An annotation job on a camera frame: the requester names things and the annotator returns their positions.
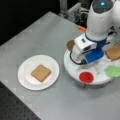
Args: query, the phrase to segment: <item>black cable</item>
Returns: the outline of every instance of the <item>black cable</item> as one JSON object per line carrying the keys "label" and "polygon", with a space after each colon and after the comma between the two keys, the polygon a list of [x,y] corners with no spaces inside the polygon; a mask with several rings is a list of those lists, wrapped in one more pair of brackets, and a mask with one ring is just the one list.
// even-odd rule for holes
{"label": "black cable", "polygon": [[76,65],[84,65],[84,64],[87,64],[87,61],[86,60],[81,60],[81,62],[80,63],[77,63],[77,62],[75,62],[73,59],[72,59],[72,56],[71,56],[71,54],[72,54],[72,51],[70,52],[70,59],[72,60],[72,62],[73,63],[75,63]]}

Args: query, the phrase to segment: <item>gray table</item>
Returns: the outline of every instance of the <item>gray table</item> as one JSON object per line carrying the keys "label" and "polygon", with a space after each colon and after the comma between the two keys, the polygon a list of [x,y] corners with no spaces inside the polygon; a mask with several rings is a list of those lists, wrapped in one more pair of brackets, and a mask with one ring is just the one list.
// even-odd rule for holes
{"label": "gray table", "polygon": [[[0,47],[0,81],[42,120],[119,120],[120,80],[97,90],[82,89],[67,74],[67,41],[80,35],[77,26],[49,12]],[[17,71],[27,58],[45,54],[60,66],[57,82],[42,91],[20,85]]]}

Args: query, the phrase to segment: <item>green object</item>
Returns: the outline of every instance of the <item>green object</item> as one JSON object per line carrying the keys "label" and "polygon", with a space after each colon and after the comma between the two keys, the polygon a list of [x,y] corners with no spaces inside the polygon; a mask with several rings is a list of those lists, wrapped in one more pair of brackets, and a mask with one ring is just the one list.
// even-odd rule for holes
{"label": "green object", "polygon": [[119,77],[120,76],[120,67],[110,65],[105,69],[105,73],[109,77]]}

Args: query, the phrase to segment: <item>white circular base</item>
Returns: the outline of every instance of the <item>white circular base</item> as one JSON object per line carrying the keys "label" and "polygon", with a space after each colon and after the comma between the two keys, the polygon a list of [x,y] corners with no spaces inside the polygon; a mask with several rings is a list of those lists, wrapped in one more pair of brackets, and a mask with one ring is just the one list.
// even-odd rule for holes
{"label": "white circular base", "polygon": [[113,62],[111,62],[106,56],[104,56],[99,61],[88,64],[88,65],[76,65],[73,63],[70,59],[70,51],[67,50],[64,55],[64,66],[68,72],[68,74],[73,77],[75,80],[79,81],[80,83],[83,83],[79,79],[79,75],[81,72],[90,72],[94,76],[94,80],[91,83],[87,83],[89,85],[101,85],[110,82],[113,78],[108,77],[104,69],[108,65],[113,65]]}

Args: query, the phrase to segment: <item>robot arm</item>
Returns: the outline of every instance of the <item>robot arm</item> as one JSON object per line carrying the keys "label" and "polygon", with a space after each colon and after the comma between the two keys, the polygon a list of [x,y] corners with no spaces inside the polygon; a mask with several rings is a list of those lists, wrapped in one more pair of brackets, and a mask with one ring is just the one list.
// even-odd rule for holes
{"label": "robot arm", "polygon": [[75,45],[71,54],[73,60],[79,61],[81,54],[87,51],[92,52],[85,54],[86,63],[94,62],[104,56],[102,47],[106,45],[109,30],[113,26],[114,2],[115,0],[93,1],[88,14],[87,30],[74,40]]}

